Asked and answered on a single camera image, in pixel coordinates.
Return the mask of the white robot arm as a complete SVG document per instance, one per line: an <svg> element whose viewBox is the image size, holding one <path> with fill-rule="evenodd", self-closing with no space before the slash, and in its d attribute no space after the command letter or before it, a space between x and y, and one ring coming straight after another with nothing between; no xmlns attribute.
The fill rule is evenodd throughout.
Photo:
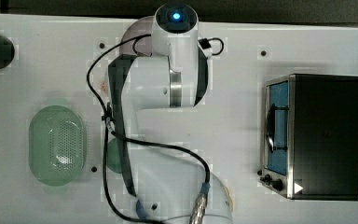
<svg viewBox="0 0 358 224"><path fill-rule="evenodd" d="M184 3L167 3L152 18L151 54L121 53L107 68L108 126L116 137L121 173L134 197L137 221L150 224L233 224L228 195L207 162L184 147L147 142L142 110L196 106L208 87L208 58L199 18Z"/></svg>

